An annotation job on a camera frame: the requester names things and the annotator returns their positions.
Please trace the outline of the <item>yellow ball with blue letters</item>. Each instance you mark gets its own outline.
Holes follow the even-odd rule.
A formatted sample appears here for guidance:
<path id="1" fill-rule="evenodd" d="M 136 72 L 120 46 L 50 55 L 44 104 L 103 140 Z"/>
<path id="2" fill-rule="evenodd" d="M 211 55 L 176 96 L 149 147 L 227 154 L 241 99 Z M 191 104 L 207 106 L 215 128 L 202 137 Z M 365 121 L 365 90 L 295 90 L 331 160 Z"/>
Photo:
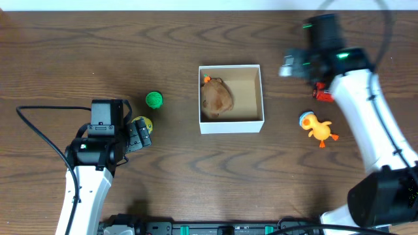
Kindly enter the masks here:
<path id="1" fill-rule="evenodd" d="M 146 128 L 147 128 L 149 134 L 152 134 L 152 132 L 153 132 L 153 123 L 152 123 L 152 121 L 149 118 L 147 118 L 145 116 L 137 116 L 131 122 L 133 123 L 135 121 L 139 121 L 140 119 L 143 119 L 144 120 L 144 122 L 146 124 Z"/>

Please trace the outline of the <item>red toy fire truck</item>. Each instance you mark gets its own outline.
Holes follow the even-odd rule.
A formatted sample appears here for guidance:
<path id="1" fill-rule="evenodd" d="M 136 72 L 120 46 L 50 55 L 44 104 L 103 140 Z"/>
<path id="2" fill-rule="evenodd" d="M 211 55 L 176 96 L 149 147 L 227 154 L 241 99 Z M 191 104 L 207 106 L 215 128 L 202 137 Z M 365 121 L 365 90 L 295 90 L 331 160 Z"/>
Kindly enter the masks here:
<path id="1" fill-rule="evenodd" d="M 334 97 L 329 90 L 329 85 L 324 82 L 316 82 L 312 92 L 312 97 L 321 102 L 333 102 Z"/>

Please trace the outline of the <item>green round toy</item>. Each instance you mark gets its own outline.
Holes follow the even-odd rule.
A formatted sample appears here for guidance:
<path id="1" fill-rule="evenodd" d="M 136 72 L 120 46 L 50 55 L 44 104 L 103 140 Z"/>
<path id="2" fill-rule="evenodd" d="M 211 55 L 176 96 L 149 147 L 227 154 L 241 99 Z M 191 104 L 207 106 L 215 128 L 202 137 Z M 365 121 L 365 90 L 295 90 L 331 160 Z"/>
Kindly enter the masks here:
<path id="1" fill-rule="evenodd" d="M 163 105 L 163 96 L 158 91 L 151 91 L 146 95 L 146 104 L 152 109 L 158 109 Z"/>

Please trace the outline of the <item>yellow rubber duck toy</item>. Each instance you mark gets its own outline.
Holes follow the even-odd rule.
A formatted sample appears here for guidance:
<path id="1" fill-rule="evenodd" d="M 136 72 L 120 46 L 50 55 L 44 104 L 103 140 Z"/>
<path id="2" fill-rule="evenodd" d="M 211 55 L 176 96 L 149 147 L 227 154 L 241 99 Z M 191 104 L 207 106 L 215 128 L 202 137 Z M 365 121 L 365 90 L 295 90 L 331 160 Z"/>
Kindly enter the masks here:
<path id="1" fill-rule="evenodd" d="M 331 124 L 331 121 L 320 122 L 312 111 L 305 112 L 299 117 L 299 125 L 309 131 L 309 137 L 314 137 L 319 141 L 320 148 L 325 148 L 325 140 L 328 138 L 332 138 L 334 141 L 339 139 L 337 134 L 331 132 Z"/>

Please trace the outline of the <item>brown plush capybara toy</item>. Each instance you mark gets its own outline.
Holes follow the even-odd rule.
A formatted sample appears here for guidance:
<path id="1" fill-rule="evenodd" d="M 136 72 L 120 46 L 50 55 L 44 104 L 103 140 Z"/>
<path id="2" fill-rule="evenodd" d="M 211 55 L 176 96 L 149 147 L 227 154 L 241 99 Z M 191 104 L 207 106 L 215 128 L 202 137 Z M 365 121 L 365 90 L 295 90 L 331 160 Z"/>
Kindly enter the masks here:
<path id="1" fill-rule="evenodd" d="M 208 118 L 218 118 L 220 114 L 234 107 L 233 96 L 221 78 L 204 77 L 201 87 L 201 106 Z"/>

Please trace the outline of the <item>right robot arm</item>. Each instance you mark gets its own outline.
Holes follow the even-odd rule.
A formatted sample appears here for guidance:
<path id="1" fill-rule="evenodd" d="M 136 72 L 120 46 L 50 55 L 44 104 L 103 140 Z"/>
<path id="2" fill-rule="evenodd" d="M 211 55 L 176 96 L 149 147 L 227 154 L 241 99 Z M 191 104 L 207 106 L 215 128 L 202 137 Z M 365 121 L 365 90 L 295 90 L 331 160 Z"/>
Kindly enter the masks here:
<path id="1" fill-rule="evenodd" d="M 388 107 L 372 63 L 362 48 L 348 48 L 338 17 L 308 18 L 306 49 L 291 49 L 280 76 L 305 79 L 318 100 L 333 100 L 359 147 L 367 176 L 347 195 L 345 205 L 320 217 L 325 234 L 344 226 L 372 228 L 417 220 L 417 153 Z"/>

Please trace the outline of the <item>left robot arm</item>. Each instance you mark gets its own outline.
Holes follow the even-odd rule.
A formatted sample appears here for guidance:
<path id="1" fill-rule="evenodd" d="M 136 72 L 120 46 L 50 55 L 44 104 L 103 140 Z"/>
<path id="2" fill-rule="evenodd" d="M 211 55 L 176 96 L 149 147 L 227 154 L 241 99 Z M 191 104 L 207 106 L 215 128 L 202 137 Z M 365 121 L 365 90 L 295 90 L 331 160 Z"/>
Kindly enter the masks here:
<path id="1" fill-rule="evenodd" d="M 127 154 L 151 145 L 153 124 L 138 116 L 123 126 L 120 137 L 95 136 L 94 125 L 83 125 L 65 150 L 65 198 L 56 234 L 96 234 L 103 204 L 116 168 L 127 163 Z"/>

